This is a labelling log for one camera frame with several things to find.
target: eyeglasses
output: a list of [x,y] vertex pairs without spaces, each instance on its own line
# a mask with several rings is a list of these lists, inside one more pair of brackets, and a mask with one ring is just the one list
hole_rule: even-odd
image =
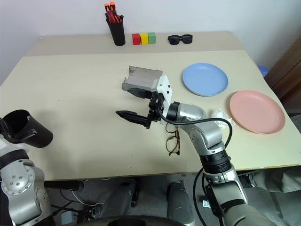
[[184,34],[182,36],[179,35],[171,35],[167,38],[169,40],[169,43],[171,45],[177,45],[180,41],[182,41],[185,44],[192,43],[192,34]]
[[165,147],[167,149],[167,151],[169,152],[169,156],[172,153],[176,153],[177,155],[180,155],[180,134],[179,134],[179,129],[176,128],[174,131],[169,131],[167,129],[168,123],[165,126],[165,130],[167,133],[171,133],[174,134],[173,136],[170,136],[165,143]]

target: yellow block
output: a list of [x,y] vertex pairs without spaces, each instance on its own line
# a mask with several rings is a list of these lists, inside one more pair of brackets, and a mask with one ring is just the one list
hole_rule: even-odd
[[140,35],[140,39],[141,39],[141,44],[147,45],[149,43],[149,37],[148,37],[147,33],[141,33],[139,35]]

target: red block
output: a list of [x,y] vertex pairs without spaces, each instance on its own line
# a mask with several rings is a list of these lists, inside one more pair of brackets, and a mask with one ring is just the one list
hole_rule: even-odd
[[140,45],[140,35],[139,34],[132,34],[133,37],[133,44],[134,45]]

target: blue plate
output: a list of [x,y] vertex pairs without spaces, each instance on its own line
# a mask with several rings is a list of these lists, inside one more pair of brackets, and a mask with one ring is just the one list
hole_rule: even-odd
[[217,66],[197,63],[183,72],[183,82],[189,91],[199,96],[210,97],[223,92],[228,86],[228,77]]

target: table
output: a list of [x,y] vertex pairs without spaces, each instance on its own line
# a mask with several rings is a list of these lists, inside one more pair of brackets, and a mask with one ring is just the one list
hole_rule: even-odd
[[[149,100],[121,89],[129,65],[162,70],[173,88],[172,101],[201,106],[209,115],[216,108],[230,113],[229,100],[240,90],[262,92],[282,107],[232,33],[193,33],[192,44],[177,46],[168,44],[167,35],[157,34],[157,43],[146,46],[133,46],[127,35],[122,47],[114,46],[110,35],[44,37],[19,61],[0,87],[0,113],[28,110],[54,133],[50,145],[29,151],[46,180],[184,173],[201,168],[183,131],[181,155],[168,156],[163,125],[153,122],[148,130],[115,114],[115,110],[148,113]],[[214,97],[189,92],[182,83],[182,71],[197,62],[221,68],[229,78],[228,88]],[[286,113],[285,119],[285,127],[271,135],[234,126],[227,152],[236,169],[300,165],[301,135]],[[227,135],[227,129],[223,130],[224,140]]]

